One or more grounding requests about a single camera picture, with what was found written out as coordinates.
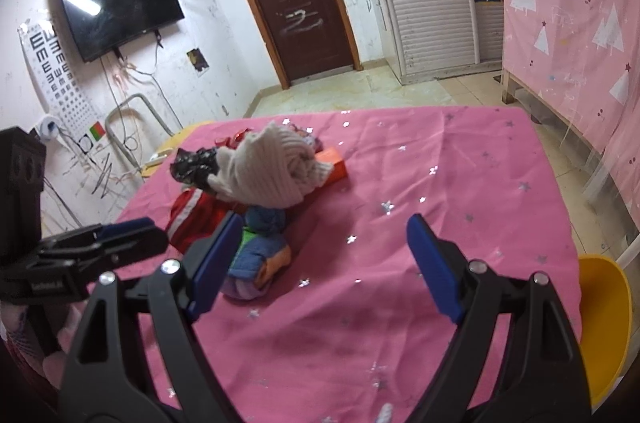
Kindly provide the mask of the white gloved left hand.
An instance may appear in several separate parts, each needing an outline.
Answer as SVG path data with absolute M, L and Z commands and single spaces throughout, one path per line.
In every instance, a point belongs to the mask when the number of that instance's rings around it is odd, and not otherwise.
M 1 303 L 1 336 L 16 362 L 60 389 L 82 307 Z

